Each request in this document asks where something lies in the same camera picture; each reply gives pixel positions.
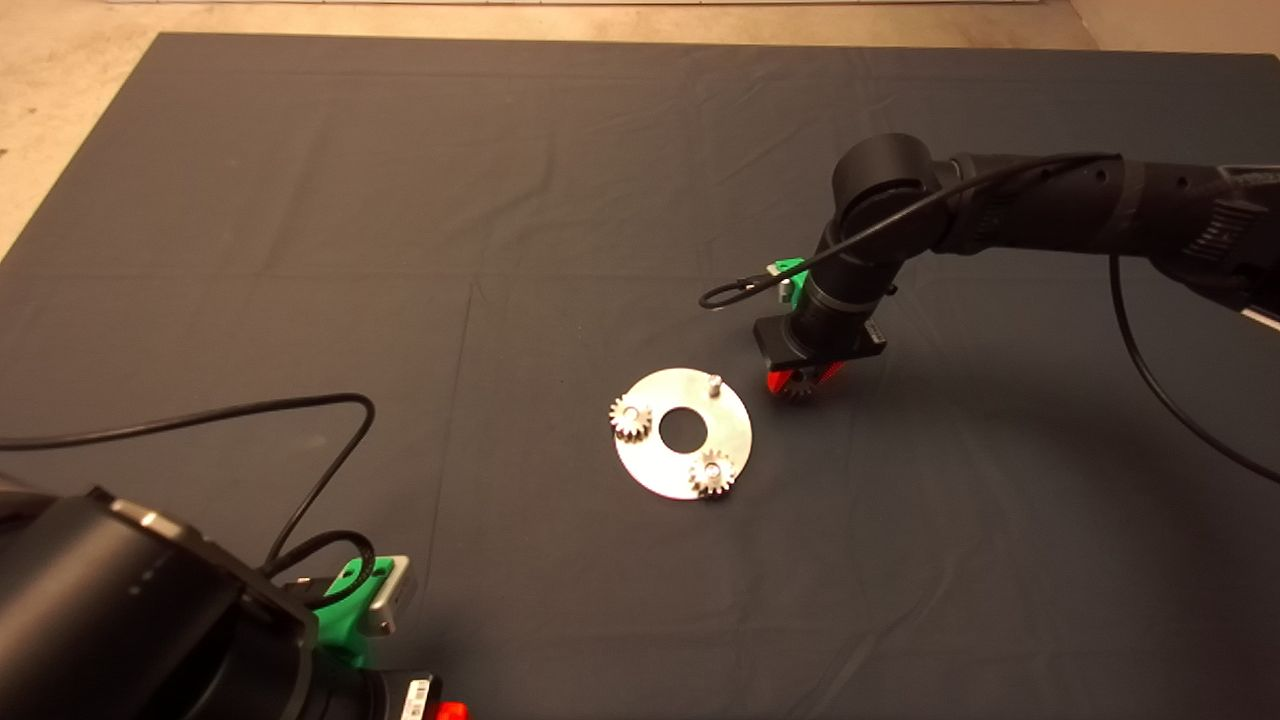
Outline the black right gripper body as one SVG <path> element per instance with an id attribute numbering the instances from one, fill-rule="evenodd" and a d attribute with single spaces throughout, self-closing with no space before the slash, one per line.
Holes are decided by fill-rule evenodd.
<path id="1" fill-rule="evenodd" d="M 805 345 L 788 329 L 788 315 L 763 316 L 754 322 L 753 336 L 767 369 L 801 369 L 874 357 L 887 340 L 874 322 L 855 331 L 837 331 L 814 345 Z"/>

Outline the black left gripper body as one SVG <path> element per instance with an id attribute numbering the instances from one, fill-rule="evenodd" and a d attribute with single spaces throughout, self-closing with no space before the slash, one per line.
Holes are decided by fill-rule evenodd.
<path id="1" fill-rule="evenodd" d="M 429 673 L 407 673 L 396 684 L 396 719 L 431 720 L 442 703 L 442 679 Z"/>

